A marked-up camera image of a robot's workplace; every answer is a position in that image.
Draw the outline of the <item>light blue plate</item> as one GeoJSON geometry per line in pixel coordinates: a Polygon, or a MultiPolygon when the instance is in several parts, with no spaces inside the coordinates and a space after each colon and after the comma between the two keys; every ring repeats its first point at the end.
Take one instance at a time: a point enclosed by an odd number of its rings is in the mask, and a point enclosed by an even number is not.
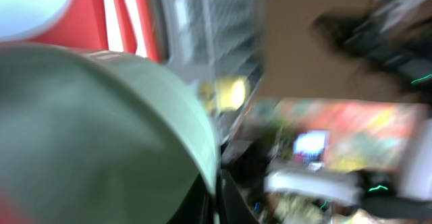
{"type": "Polygon", "coordinates": [[[26,40],[54,26],[72,0],[1,0],[1,42],[26,40]]]}

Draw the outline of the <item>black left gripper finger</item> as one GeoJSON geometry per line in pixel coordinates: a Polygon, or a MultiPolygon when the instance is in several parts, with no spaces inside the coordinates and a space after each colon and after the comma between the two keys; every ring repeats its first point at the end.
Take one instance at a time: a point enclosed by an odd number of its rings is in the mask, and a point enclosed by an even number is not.
{"type": "Polygon", "coordinates": [[[259,224],[225,169],[219,172],[217,179],[217,206],[221,224],[259,224]]]}

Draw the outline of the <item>white plastic fork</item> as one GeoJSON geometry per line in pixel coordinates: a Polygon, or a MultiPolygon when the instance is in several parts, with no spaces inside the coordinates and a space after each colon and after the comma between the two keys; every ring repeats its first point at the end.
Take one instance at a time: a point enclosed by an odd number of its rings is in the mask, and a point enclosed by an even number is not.
{"type": "Polygon", "coordinates": [[[148,57],[146,45],[144,41],[144,35],[142,32],[137,0],[125,0],[125,2],[128,10],[128,15],[132,23],[134,38],[136,39],[136,44],[137,44],[135,54],[141,57],[148,57]]]}

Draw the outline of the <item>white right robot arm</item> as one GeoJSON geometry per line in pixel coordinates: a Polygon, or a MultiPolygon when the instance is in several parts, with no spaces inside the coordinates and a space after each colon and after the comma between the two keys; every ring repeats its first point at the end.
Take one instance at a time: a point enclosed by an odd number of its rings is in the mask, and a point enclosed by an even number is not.
{"type": "Polygon", "coordinates": [[[329,48],[422,104],[336,99],[255,103],[222,154],[232,223],[431,221],[431,0],[373,0],[313,23],[329,48]]]}

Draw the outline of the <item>yellow plastic cup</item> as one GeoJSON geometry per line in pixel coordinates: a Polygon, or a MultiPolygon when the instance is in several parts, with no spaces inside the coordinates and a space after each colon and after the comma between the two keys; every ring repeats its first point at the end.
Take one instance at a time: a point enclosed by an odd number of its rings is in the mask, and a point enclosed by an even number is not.
{"type": "Polygon", "coordinates": [[[209,113],[238,110],[248,99],[250,82],[246,76],[223,76],[202,82],[198,97],[209,113]]]}

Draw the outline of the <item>white plastic spoon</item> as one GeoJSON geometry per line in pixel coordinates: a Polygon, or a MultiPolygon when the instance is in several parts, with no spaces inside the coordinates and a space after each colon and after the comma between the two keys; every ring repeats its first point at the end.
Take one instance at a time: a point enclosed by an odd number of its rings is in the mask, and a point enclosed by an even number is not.
{"type": "Polygon", "coordinates": [[[103,0],[108,48],[111,51],[123,52],[122,35],[114,0],[103,0]]]}

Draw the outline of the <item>green bowl with rice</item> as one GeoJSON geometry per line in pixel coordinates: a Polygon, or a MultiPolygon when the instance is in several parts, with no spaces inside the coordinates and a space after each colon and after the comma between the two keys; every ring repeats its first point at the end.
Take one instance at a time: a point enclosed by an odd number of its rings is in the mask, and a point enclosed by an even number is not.
{"type": "Polygon", "coordinates": [[[2,224],[213,223],[218,137],[171,70],[1,47],[2,224]]]}

